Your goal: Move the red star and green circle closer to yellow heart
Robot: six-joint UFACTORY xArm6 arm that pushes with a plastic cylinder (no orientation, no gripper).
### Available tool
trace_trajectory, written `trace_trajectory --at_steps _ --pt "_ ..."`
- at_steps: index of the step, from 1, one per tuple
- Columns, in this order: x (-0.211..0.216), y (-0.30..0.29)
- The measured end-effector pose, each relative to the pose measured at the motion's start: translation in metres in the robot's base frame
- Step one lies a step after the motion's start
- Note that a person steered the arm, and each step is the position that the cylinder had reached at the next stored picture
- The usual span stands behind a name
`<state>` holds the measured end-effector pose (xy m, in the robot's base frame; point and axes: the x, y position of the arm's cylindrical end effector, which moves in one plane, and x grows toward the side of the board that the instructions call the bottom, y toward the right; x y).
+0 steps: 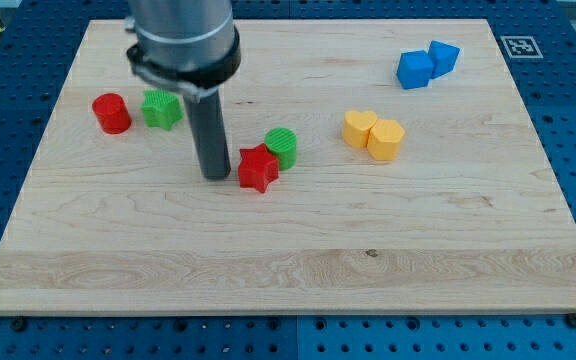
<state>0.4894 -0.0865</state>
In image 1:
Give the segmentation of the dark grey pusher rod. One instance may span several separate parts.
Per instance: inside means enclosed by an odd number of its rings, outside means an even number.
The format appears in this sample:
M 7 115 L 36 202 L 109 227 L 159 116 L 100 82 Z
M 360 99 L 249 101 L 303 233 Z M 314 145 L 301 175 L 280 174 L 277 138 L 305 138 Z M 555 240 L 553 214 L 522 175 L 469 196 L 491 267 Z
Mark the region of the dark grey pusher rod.
M 199 166 L 204 178 L 223 180 L 231 171 L 219 89 L 198 99 L 184 97 Z

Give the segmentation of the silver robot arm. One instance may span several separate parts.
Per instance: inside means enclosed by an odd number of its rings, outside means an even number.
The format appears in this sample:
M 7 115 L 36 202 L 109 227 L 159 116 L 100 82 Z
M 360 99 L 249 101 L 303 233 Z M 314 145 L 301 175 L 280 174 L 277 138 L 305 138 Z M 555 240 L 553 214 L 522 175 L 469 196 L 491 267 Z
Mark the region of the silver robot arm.
M 231 171 L 219 87 L 241 64 L 240 34 L 230 0 L 129 0 L 127 26 L 137 42 L 126 52 L 146 83 L 181 95 L 201 173 Z

